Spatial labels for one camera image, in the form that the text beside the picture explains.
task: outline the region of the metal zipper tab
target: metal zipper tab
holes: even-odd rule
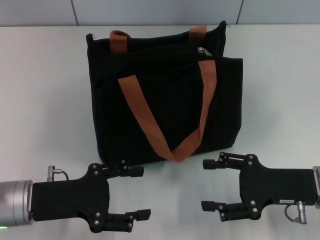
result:
[[[205,54],[207,56],[212,56],[212,54],[207,49],[205,49],[204,47],[198,47],[198,51],[201,54]]]

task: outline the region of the white surface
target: white surface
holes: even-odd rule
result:
[[[73,0],[79,25],[235,24],[242,0]]]
[[[76,25],[70,0],[0,0],[0,26]]]
[[[244,0],[238,24],[320,24],[319,0]]]
[[[114,29],[154,37],[189,27],[0,28],[0,181],[44,182],[48,165],[76,179],[100,161],[85,36],[105,38]],[[226,34],[224,55],[243,58],[242,128],[227,151],[254,153],[270,168],[320,165],[320,25],[237,25]],[[240,202],[238,171],[203,170],[203,159],[217,157],[148,164],[144,177],[110,180],[111,213],[151,209],[132,233],[93,234],[84,220],[64,219],[1,230],[0,239],[319,239],[313,206],[304,226],[289,222],[279,205],[266,207],[258,221],[220,222],[216,212],[203,212],[202,200]],[[289,214],[297,214],[294,207]]]

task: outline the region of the bag zipper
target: bag zipper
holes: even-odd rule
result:
[[[212,56],[212,54],[207,49],[205,49],[204,47],[198,47],[198,51],[201,54],[205,54],[207,56]]]

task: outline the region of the silver metal cylinder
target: silver metal cylinder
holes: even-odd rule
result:
[[[0,226],[30,225],[32,180],[0,182]]]
[[[55,173],[54,173],[55,169],[56,169],[56,167],[53,165],[48,166],[48,177],[46,178],[47,182],[54,182],[55,181]]]
[[[303,201],[298,201],[296,203],[298,207],[298,213],[299,213],[299,223],[300,224],[307,224],[307,216],[306,216],[306,208]]]

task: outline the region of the orange strap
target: orange strap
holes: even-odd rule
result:
[[[199,127],[185,138],[172,152],[155,120],[135,75],[118,79],[123,95],[133,115],[148,138],[154,151],[161,157],[182,162],[199,147],[204,133],[210,102],[217,85],[216,63],[214,60],[199,61],[203,80],[203,99]]]
[[[202,42],[205,39],[207,26],[197,26],[190,29],[189,41]],[[124,54],[128,52],[128,38],[131,37],[119,30],[110,33],[110,52],[112,54]]]

